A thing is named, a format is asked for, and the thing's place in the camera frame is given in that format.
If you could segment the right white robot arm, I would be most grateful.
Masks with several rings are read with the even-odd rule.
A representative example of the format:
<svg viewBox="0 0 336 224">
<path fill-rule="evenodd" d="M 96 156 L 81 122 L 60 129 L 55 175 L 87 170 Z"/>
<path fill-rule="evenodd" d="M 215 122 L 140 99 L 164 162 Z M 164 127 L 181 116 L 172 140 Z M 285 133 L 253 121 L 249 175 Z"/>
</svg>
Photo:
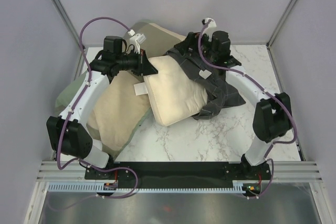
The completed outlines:
<svg viewBox="0 0 336 224">
<path fill-rule="evenodd" d="M 286 93 L 268 93 L 245 74 L 242 63 L 232 56 L 230 40 L 225 31 L 211 37 L 189 33 L 174 45 L 170 55 L 187 77 L 200 84 L 208 95 L 196 120 L 217 116 L 224 108 L 240 106 L 249 101 L 255 107 L 253 130 L 255 137 L 248 151 L 241 157 L 240 173 L 252 179 L 259 173 L 271 146 L 292 129 L 291 103 Z"/>
</svg>

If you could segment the dark grey plaid pillowcase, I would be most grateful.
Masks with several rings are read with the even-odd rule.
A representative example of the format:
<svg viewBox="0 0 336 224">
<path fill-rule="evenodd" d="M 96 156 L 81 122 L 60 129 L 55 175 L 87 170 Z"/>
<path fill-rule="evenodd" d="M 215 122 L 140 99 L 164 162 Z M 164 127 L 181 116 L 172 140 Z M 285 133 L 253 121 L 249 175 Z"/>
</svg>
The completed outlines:
<svg viewBox="0 0 336 224">
<path fill-rule="evenodd" d="M 207 93 L 207 103 L 200 112 L 193 115 L 193 119 L 209 120 L 219 115 L 222 109 L 246 104 L 239 91 L 226 82 L 225 76 L 219 76 L 199 55 L 190 53 L 182 55 L 175 48 L 168 50 L 166 54 L 180 65 L 190 80 L 200 84 Z"/>
</svg>

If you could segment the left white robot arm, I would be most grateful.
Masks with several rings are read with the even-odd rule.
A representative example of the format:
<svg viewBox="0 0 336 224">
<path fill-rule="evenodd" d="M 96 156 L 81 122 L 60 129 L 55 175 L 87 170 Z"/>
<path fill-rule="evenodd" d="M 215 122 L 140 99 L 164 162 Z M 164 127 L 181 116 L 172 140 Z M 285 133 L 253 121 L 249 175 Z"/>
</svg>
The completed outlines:
<svg viewBox="0 0 336 224">
<path fill-rule="evenodd" d="M 115 167 L 110 163 L 112 158 L 90 136 L 87 121 L 95 103 L 120 71 L 130 70 L 136 76 L 158 73 L 149 62 L 145 50 L 140 47 L 145 39 L 144 34 L 133 35 L 129 40 L 132 49 L 127 52 L 123 50 L 121 37 L 107 36 L 103 49 L 89 63 L 86 76 L 74 98 L 58 116 L 50 116 L 47 120 L 50 144 L 56 151 L 59 169 L 65 168 L 60 162 L 60 156 L 64 154 L 96 167 L 97 174 L 103 179 L 114 175 Z"/>
</svg>

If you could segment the cream pillow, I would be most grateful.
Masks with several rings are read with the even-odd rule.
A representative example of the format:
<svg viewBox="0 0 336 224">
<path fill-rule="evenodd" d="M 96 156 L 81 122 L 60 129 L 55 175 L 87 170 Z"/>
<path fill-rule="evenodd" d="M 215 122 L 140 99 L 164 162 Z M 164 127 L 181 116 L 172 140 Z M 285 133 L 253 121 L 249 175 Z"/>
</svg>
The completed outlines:
<svg viewBox="0 0 336 224">
<path fill-rule="evenodd" d="M 157 74 L 134 85 L 135 95 L 147 95 L 156 122 L 169 126 L 198 114 L 207 104 L 205 88 L 189 79 L 171 56 L 149 59 Z"/>
</svg>

